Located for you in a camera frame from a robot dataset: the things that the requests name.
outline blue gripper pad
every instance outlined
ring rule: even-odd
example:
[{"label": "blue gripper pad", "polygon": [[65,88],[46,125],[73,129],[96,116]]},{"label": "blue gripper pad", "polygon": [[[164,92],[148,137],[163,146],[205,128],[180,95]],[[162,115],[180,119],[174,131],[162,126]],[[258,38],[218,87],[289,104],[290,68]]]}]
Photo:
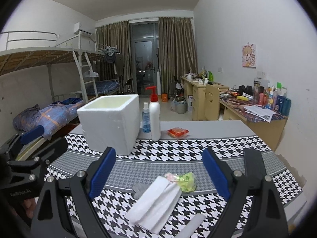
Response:
[{"label": "blue gripper pad", "polygon": [[231,187],[233,185],[231,168],[226,162],[222,162],[217,157],[212,148],[207,148],[202,152],[202,162],[215,185],[218,194],[224,197],[225,201],[229,201]]},{"label": "blue gripper pad", "polygon": [[35,140],[36,138],[42,136],[44,133],[44,127],[39,125],[33,130],[27,132],[26,134],[21,136],[20,143],[22,145],[26,145],[30,143],[32,140]]},{"label": "blue gripper pad", "polygon": [[93,200],[99,196],[116,162],[115,149],[108,147],[102,156],[87,169],[86,188],[88,197]]}]

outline green plastic bag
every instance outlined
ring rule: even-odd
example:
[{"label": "green plastic bag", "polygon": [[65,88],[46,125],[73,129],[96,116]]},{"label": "green plastic bag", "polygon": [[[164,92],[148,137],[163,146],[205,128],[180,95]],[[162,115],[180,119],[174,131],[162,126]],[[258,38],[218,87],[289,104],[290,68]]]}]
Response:
[{"label": "green plastic bag", "polygon": [[192,172],[184,175],[168,173],[165,174],[164,177],[171,182],[176,182],[180,186],[182,192],[193,192],[196,189],[195,174]]}]

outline door frame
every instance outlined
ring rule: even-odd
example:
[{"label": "door frame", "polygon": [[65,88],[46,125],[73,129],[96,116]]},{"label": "door frame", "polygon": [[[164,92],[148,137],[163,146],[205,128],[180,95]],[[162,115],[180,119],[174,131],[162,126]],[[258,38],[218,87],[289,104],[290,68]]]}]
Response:
[{"label": "door frame", "polygon": [[[153,37],[148,38],[138,38],[133,39],[133,26],[134,25],[143,25],[143,24],[153,24]],[[152,61],[153,61],[153,83],[154,86],[157,86],[157,72],[159,71],[159,58],[158,58],[158,37],[156,35],[156,27],[155,24],[158,21],[145,21],[145,22],[136,22],[130,23],[130,39],[131,39],[131,58],[132,58],[132,74],[133,74],[133,85],[137,92],[137,78],[136,78],[136,63],[135,63],[135,43],[137,42],[145,42],[151,41],[152,42]],[[140,95],[140,97],[149,97],[149,95]]]}]

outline red food package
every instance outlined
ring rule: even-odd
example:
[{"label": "red food package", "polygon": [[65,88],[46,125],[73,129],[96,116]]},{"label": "red food package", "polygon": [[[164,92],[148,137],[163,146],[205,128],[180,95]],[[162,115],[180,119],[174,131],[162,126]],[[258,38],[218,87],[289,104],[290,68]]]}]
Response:
[{"label": "red food package", "polygon": [[172,128],[168,130],[167,133],[171,137],[179,139],[185,137],[189,133],[189,131],[182,128]]}]

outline gray bucket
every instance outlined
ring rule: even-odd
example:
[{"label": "gray bucket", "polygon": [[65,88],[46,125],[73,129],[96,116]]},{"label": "gray bucket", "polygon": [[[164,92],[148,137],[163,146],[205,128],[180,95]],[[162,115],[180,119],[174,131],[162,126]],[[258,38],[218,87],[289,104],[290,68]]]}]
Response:
[{"label": "gray bucket", "polygon": [[179,104],[175,105],[175,109],[176,109],[176,112],[179,113],[179,114],[186,113],[186,111],[187,111],[187,104],[185,104],[185,103],[179,103]]}]

